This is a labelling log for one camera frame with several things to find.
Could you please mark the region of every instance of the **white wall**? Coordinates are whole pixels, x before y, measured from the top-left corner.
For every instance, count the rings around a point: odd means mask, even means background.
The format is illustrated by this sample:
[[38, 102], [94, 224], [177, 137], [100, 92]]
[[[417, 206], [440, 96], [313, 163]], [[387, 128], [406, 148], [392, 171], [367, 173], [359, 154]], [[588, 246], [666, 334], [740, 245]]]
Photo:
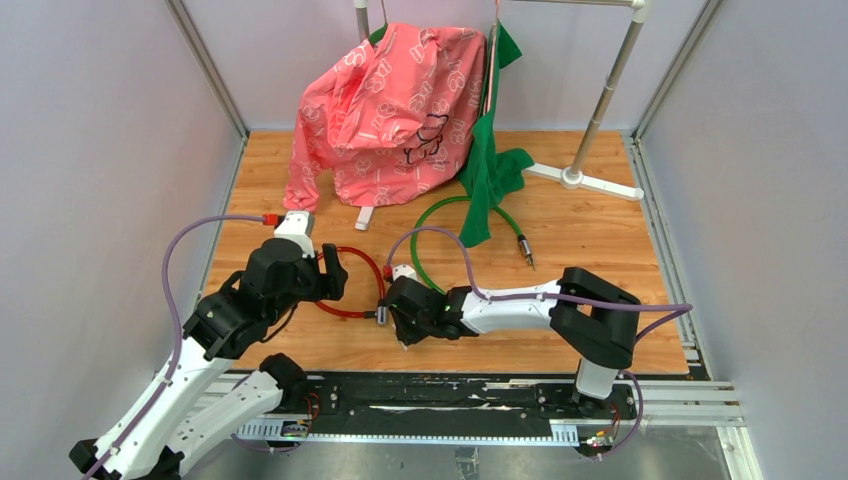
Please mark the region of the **white wall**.
[[[79, 478], [170, 350], [161, 256], [239, 142], [162, 1], [0, 2], [0, 478]], [[172, 279], [190, 308], [213, 229]]]
[[[188, 0], [248, 125], [291, 129], [304, 89], [359, 43], [351, 0]], [[655, 0], [604, 122], [631, 128], [703, 0]], [[383, 24], [369, 3], [371, 28]], [[389, 20], [488, 29], [494, 0], [386, 0]], [[499, 128], [583, 129], [624, 38], [621, 7], [504, 1], [501, 20], [524, 57], [501, 77]]]
[[645, 142], [768, 479], [844, 478], [848, 5], [726, 2]]

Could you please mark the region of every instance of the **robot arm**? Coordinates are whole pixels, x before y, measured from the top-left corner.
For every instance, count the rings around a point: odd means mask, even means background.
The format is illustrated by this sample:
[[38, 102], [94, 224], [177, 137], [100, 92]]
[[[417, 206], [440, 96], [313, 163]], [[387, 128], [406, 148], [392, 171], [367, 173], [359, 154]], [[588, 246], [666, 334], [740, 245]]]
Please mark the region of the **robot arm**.
[[[173, 377], [168, 380], [163, 375], [169, 360], [114, 427], [96, 440], [74, 446], [70, 457], [81, 472], [109, 452], [94, 478], [179, 478], [177, 471], [184, 474], [241, 424], [296, 396], [292, 390], [305, 382], [306, 375], [288, 357], [275, 355], [239, 388], [186, 420], [207, 387], [298, 302], [341, 299], [347, 272], [330, 244], [323, 245], [326, 273], [320, 272], [311, 233], [311, 214], [289, 212], [274, 238], [251, 253], [245, 270], [235, 272], [218, 292], [197, 304], [183, 327]], [[162, 385], [158, 400], [137, 419]], [[135, 427], [120, 448], [114, 448], [116, 439], [132, 423]]]
[[[392, 277], [386, 303], [397, 339], [404, 346], [428, 336], [458, 340], [497, 330], [553, 330], [582, 355], [575, 381], [580, 397], [573, 400], [588, 410], [603, 405], [618, 372], [632, 364], [638, 312], [592, 308], [585, 314], [575, 303], [551, 298], [551, 294], [564, 293], [639, 305], [633, 295], [584, 269], [567, 268], [562, 278], [542, 285], [482, 290], [485, 298], [471, 287], [441, 294], [419, 283], [415, 271], [406, 265], [395, 267]], [[507, 299], [487, 300], [491, 297]]]

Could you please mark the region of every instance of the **wooden tabletop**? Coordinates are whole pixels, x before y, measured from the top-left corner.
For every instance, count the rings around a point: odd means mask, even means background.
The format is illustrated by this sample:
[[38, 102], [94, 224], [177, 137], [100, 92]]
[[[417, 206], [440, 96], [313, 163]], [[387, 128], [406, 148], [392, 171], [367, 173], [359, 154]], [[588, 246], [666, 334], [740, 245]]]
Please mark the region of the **wooden tabletop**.
[[[539, 163], [566, 166], [574, 157], [582, 133], [498, 132], [499, 150], [525, 148]], [[289, 132], [254, 132], [240, 167], [230, 201], [230, 213], [283, 212], [291, 155]], [[618, 133], [598, 135], [585, 172], [633, 185], [624, 146]], [[421, 213], [436, 201], [465, 195], [458, 182], [422, 195], [406, 205], [376, 209], [371, 228], [354, 229], [358, 208], [341, 204], [333, 192], [330, 172], [318, 177], [321, 192], [315, 212], [313, 242], [364, 250], [383, 265], [389, 248], [410, 230]], [[584, 267], [641, 299], [666, 303], [665, 287], [638, 202], [587, 190], [565, 190], [558, 183], [527, 176], [523, 190], [510, 194], [501, 206], [518, 221], [533, 248], [534, 271], [519, 255], [515, 234], [494, 212], [493, 238], [471, 249], [475, 277], [486, 288], [515, 288], [561, 277], [569, 266]], [[434, 213], [428, 225], [459, 232], [466, 203], [448, 205]], [[250, 252], [272, 235], [269, 227], [247, 222], [225, 223], [207, 284], [216, 290], [234, 270], [243, 269]], [[431, 278], [443, 288], [467, 285], [462, 256], [447, 237], [425, 232], [419, 236], [419, 255]], [[376, 280], [358, 257], [341, 254], [350, 274], [345, 298], [337, 306], [373, 309]], [[411, 263], [408, 244], [394, 263]], [[659, 314], [643, 314], [641, 326]], [[237, 362], [255, 368], [268, 355], [284, 352], [305, 370], [436, 371], [436, 372], [573, 372], [580, 358], [557, 334], [549, 331], [500, 331], [477, 338], [449, 341], [428, 338], [407, 351], [398, 344], [390, 325], [372, 320], [345, 319], [303, 302], [291, 324], [267, 344], [256, 344]], [[688, 367], [675, 325], [647, 336], [636, 348], [633, 371], [686, 373]]]

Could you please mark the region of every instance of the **garment rack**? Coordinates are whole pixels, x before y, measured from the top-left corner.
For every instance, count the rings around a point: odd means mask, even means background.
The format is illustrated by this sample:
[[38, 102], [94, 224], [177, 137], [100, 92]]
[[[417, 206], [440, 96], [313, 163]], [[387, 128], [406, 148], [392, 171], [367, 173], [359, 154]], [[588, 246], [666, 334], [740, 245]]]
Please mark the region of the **garment rack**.
[[[648, 18], [651, 10], [652, 0], [512, 0], [519, 2], [544, 2], [544, 3], [573, 3], [580, 5], [601, 5], [612, 7], [628, 7], [633, 10], [633, 17], [627, 27], [627, 33], [624, 35], [624, 40], [621, 42], [621, 48], [618, 50], [618, 55], [615, 57], [615, 62], [612, 65], [609, 75], [604, 82], [604, 88], [601, 91], [601, 96], [598, 99], [598, 104], [595, 106], [595, 111], [592, 113], [592, 118], [586, 126], [586, 131], [583, 133], [583, 139], [580, 141], [580, 146], [577, 148], [577, 153], [574, 155], [574, 160], [571, 165], [566, 168], [556, 168], [549, 165], [535, 164], [524, 169], [525, 172], [538, 177], [546, 178], [559, 182], [567, 189], [585, 188], [599, 193], [612, 195], [614, 197], [625, 200], [638, 201], [645, 195], [641, 188], [628, 187], [618, 183], [608, 182], [595, 177], [590, 177], [583, 173], [583, 165], [586, 163], [586, 158], [589, 156], [589, 149], [601, 128], [604, 114], [612, 100], [615, 89], [618, 86], [618, 81], [621, 78], [621, 73], [624, 71], [624, 66], [630, 58], [630, 53], [633, 51], [633, 46], [636, 44], [636, 39]], [[359, 27], [360, 40], [364, 41], [370, 34], [368, 27], [368, 0], [354, 0], [356, 8], [356, 20]], [[361, 207], [359, 216], [356, 219], [357, 230], [367, 230], [371, 224], [371, 218], [374, 215], [374, 207]]]

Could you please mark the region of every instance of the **pink fabric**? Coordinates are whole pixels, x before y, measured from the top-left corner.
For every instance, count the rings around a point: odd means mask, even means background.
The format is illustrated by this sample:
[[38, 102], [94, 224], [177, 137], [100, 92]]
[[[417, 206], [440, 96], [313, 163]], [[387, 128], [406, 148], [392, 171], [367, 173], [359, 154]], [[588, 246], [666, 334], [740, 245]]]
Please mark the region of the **pink fabric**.
[[451, 179], [468, 156], [486, 39], [468, 28], [390, 24], [376, 51], [351, 50], [300, 102], [284, 205], [314, 211], [332, 169], [342, 203], [406, 203]]

